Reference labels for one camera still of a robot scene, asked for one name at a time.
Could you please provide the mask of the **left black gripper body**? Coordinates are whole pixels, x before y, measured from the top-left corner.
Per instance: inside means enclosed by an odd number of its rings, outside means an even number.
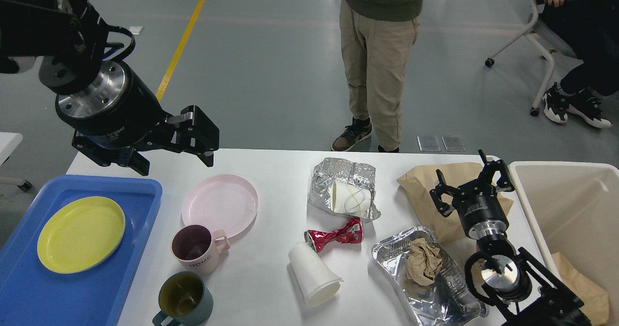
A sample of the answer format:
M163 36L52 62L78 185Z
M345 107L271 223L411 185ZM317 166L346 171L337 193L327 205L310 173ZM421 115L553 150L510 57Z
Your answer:
M106 149L136 145L166 111L137 74L123 61L104 60L99 75L84 90L58 95L62 121Z

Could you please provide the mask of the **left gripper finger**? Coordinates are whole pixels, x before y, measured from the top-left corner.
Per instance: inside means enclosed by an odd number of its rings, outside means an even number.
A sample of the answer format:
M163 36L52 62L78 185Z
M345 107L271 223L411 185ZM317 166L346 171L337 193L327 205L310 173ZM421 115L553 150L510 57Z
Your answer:
M150 163L140 152L157 149L193 154L206 166L214 165L220 130L199 106L187 106L179 115L170 115L161 108L144 108L138 111L136 123L143 135L133 145L132 168L148 168Z
M121 167L128 167L142 176L149 174L149 161L132 146L106 149L80 133L74 134L72 146L99 166L107 167L114 163Z

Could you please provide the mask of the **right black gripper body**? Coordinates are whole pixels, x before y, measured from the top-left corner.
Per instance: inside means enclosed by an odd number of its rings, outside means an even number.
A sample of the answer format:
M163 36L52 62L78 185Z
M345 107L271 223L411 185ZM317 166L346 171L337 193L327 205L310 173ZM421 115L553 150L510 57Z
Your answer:
M458 187L458 216L467 237L481 239L491 234L506 235L509 222L495 186L483 181L469 181Z

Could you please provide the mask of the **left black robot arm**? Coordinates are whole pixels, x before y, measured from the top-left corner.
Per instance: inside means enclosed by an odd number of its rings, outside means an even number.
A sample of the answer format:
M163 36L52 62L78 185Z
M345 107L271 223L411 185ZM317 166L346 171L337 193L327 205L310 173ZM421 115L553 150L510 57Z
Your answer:
M72 146L100 166L149 173L146 150L190 153L214 165L220 131L199 106L167 113L125 62L135 48L126 28L107 24L88 0L1 0L1 72L44 58L39 80L56 94Z

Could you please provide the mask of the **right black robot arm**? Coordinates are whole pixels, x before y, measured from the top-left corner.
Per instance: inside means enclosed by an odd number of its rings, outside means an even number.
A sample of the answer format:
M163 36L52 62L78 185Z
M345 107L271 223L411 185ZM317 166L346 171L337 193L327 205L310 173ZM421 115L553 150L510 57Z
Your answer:
M489 161L477 178L453 187L442 171L429 194L443 217L456 212L466 237L478 250L465 264L466 285L478 300L497 308L507 326L590 326L584 302L526 249L515 249L506 231L508 219L500 192L513 185L504 161Z

